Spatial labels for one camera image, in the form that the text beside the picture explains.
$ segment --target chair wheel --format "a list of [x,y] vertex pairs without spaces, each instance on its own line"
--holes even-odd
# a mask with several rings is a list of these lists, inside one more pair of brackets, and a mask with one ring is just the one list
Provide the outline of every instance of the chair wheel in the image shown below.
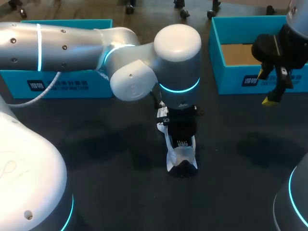
[[11,9],[12,9],[13,11],[16,11],[16,10],[17,10],[17,5],[16,5],[14,2],[9,1],[8,4],[9,4],[9,6],[11,7]]
[[215,17],[216,16],[216,12],[215,11],[208,11],[207,12],[207,18],[209,20],[212,20],[212,17]]
[[27,18],[27,13],[25,12],[25,10],[24,9],[20,9],[19,10],[19,13],[20,13],[20,16],[22,17],[22,18]]
[[181,9],[181,11],[180,11],[180,17],[181,17],[182,19],[186,19],[186,18],[188,18],[189,16],[190,16],[190,14],[188,13],[187,10]]
[[132,5],[126,5],[125,7],[126,14],[133,14],[135,11],[135,7]]
[[184,0],[174,0],[174,7],[177,9],[181,9],[185,7],[185,1]]
[[272,6],[267,6],[266,8],[266,15],[274,15],[275,13],[277,13],[276,9]]

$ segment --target table surface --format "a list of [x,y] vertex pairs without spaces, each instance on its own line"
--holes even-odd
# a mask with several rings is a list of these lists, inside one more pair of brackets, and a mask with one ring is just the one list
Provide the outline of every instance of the table surface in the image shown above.
[[[150,97],[133,103],[107,100],[41,100],[14,110],[26,126],[62,153],[76,199],[76,230],[259,231],[275,230],[276,192],[307,151],[308,95],[286,94],[277,107],[264,95],[218,96],[207,41],[211,3],[186,0],[182,21],[172,0],[138,0],[134,15],[111,0],[32,0],[29,20],[112,18],[141,43],[174,23],[198,30],[203,42],[198,119],[199,174],[176,179],[166,172],[166,146]],[[222,4],[220,16],[260,15],[265,9]],[[5,4],[1,21],[19,21]],[[13,102],[3,81],[1,95]]]

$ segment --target sneaker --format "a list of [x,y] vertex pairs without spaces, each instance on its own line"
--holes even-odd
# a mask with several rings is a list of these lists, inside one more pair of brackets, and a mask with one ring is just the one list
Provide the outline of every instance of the sneaker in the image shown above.
[[[167,107],[164,106],[163,102],[160,104],[163,107],[158,109],[157,117],[167,116]],[[181,177],[194,175],[198,169],[195,159],[195,137],[177,140],[169,136],[168,126],[157,124],[157,128],[165,135],[168,148],[167,171]]]

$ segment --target cable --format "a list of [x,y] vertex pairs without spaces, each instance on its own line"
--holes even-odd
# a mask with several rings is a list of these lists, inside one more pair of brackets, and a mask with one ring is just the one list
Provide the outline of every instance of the cable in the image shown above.
[[43,98],[44,95],[46,95],[54,86],[54,84],[57,82],[59,76],[61,75],[61,72],[58,72],[56,74],[56,76],[53,78],[53,81],[49,84],[49,86],[40,94],[38,95],[36,98],[26,102],[26,103],[21,103],[21,104],[8,104],[8,106],[10,108],[22,108],[22,107],[27,107],[35,102],[37,102],[38,100],[40,100],[41,98]]

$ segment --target blue box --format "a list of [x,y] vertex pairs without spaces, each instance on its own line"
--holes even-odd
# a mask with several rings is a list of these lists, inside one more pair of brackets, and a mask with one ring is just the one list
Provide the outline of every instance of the blue box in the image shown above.
[[[277,76],[257,80],[261,65],[227,66],[221,45],[253,44],[260,34],[277,34],[286,24],[285,16],[217,17],[212,19],[209,54],[219,94],[268,93],[276,86]],[[292,72],[294,89],[287,92],[308,92],[308,65]]]
[[[54,26],[69,26],[82,29],[112,28],[112,20],[48,20],[22,21]],[[15,99],[33,99],[46,88],[56,72],[1,71],[0,72],[12,96]],[[109,81],[96,71],[78,71],[61,73],[55,86],[45,99],[55,98],[110,98],[112,91]]]

